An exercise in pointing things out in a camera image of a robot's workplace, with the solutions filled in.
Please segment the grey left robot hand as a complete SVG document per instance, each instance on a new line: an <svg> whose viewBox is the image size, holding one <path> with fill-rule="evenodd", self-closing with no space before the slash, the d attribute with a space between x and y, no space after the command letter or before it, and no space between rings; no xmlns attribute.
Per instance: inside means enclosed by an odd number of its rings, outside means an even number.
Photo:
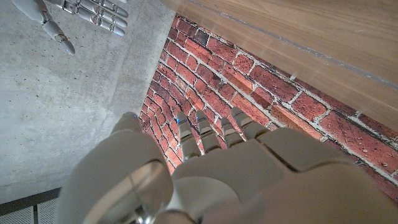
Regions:
<svg viewBox="0 0 398 224"><path fill-rule="evenodd" d="M57 223L397 222L397 206L346 155L231 114L221 147L202 111L202 146L179 113L183 162L173 172L137 115L123 114L62 187Z"/></svg>

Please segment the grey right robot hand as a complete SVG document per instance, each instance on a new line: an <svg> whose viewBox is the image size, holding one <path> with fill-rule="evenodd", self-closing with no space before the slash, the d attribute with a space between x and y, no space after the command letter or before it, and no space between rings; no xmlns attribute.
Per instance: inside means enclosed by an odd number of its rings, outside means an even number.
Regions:
<svg viewBox="0 0 398 224"><path fill-rule="evenodd" d="M73 44L52 19L45 1L13 0L12 2L27 17L40 23L43 30L68 54L75 54ZM117 35L125 34L124 29L127 27L125 19L129 14L110 0L53 0L51 3L71 15L78 16Z"/></svg>

